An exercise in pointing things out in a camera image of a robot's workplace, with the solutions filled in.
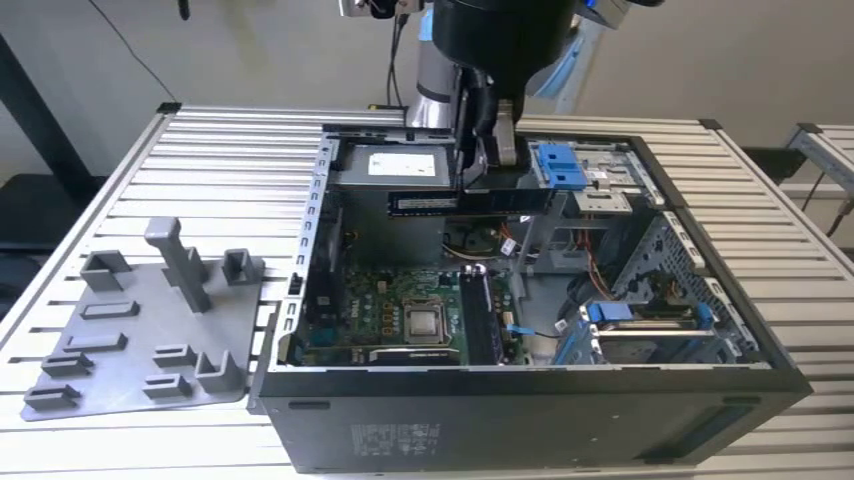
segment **side panel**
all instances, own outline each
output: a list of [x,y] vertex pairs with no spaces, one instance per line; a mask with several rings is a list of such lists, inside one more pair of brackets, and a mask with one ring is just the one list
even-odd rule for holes
[[301,473],[693,464],[764,423],[785,395],[263,398]]

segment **label sticker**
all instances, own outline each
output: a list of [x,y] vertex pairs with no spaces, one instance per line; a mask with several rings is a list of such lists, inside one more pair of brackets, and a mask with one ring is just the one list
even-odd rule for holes
[[457,207],[456,198],[406,198],[398,200],[398,209],[420,209],[420,208],[454,208]]
[[376,153],[369,159],[369,175],[436,177],[436,163],[433,155]]
[[505,240],[505,244],[502,245],[502,253],[508,256],[513,255],[513,251],[517,248],[517,241],[513,238]]
[[357,424],[350,426],[359,457],[422,457],[437,454],[440,423]]
[[597,180],[609,178],[609,174],[605,173],[602,170],[588,170],[588,176]]

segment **wire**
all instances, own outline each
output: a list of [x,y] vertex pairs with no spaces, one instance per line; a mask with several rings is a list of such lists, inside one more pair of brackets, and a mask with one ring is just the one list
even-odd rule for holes
[[837,233],[837,228],[840,228],[840,224],[843,223],[844,218],[845,215],[843,214],[837,215],[837,218],[835,218],[833,225],[831,225],[831,230],[828,230],[828,233],[825,234],[828,238],[831,238],[833,234]]
[[819,188],[819,184],[823,183],[824,179],[825,179],[825,172],[823,172],[823,174],[816,179],[816,183],[813,184],[813,189],[811,190],[811,193],[807,196],[807,200],[804,201],[804,206],[801,207],[801,211],[803,212],[807,212],[807,206],[811,204],[811,200],[813,200],[813,195],[816,194],[816,189]]
[[454,255],[456,257],[462,258],[464,260],[493,260],[498,257],[485,257],[485,256],[480,256],[480,255],[469,255],[468,253],[464,252],[458,252],[457,250],[454,250],[448,244],[442,244],[442,248],[445,248],[445,251],[449,252],[452,255]]
[[538,337],[545,337],[545,338],[554,338],[554,339],[561,339],[564,338],[561,335],[549,335],[544,332],[534,332],[534,335],[537,335]]
[[389,59],[389,72],[386,74],[386,104],[392,105],[392,88],[396,89],[396,99],[398,106],[404,108],[404,100],[401,99],[401,89],[398,87],[398,49],[401,48],[401,36],[404,34],[404,27],[410,21],[410,15],[404,14],[396,17],[392,25],[392,54]]
[[582,230],[582,239],[585,244],[585,250],[588,250],[588,272],[590,274],[590,281],[593,282],[593,286],[597,287],[597,290],[602,294],[602,296],[608,300],[614,300],[614,297],[609,293],[610,288],[605,283],[605,279],[602,278],[602,273],[600,272],[600,267],[597,265],[597,260],[593,256],[593,247],[590,244],[590,230]]
[[146,71],[151,74],[153,78],[157,80],[157,82],[163,87],[163,90],[166,90],[166,93],[170,95],[170,98],[173,99],[173,101],[178,102],[178,98],[175,98],[175,94],[173,93],[170,88],[166,86],[166,83],[163,83],[163,80],[161,80],[161,77],[158,77],[158,74],[151,70],[149,65],[146,65],[146,62],[143,62],[143,59],[139,58],[139,56],[137,55],[137,52],[134,51],[134,47],[131,47],[131,44],[129,43],[129,40],[125,38],[125,35],[122,35],[122,32],[117,28],[117,25],[113,23],[113,20],[110,20],[110,17],[105,13],[105,10],[102,10],[102,7],[98,6],[98,3],[95,3],[95,0],[87,0],[87,1],[90,2],[90,5],[93,5],[93,8],[95,8],[95,10],[98,10],[98,13],[102,15],[102,17],[107,21],[107,24],[110,25],[110,28],[113,28],[113,31],[117,32],[117,35],[119,36],[119,39],[122,40],[122,43],[125,43],[125,46],[127,47],[129,52],[131,52],[131,56],[134,57],[134,60],[137,60],[137,62],[143,66]]

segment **motherboard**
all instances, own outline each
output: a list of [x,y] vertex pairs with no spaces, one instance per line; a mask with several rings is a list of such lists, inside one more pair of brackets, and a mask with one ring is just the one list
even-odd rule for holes
[[[490,276],[489,287],[496,321],[516,321],[508,275]],[[460,272],[347,271],[339,310],[333,322],[310,326],[305,365],[470,363]],[[520,339],[506,335],[504,346],[502,362],[522,363]]]

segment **circuit board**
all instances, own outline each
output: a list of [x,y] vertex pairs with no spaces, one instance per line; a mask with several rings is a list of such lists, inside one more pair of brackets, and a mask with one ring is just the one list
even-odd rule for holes
[[[460,363],[468,364],[458,272],[381,270],[345,275],[341,315],[335,325],[311,327],[306,365],[365,365],[371,351],[389,348],[452,349],[460,352]],[[501,274],[492,277],[490,289],[500,318],[505,312],[517,318]],[[509,363],[522,362],[521,350],[512,349]]]

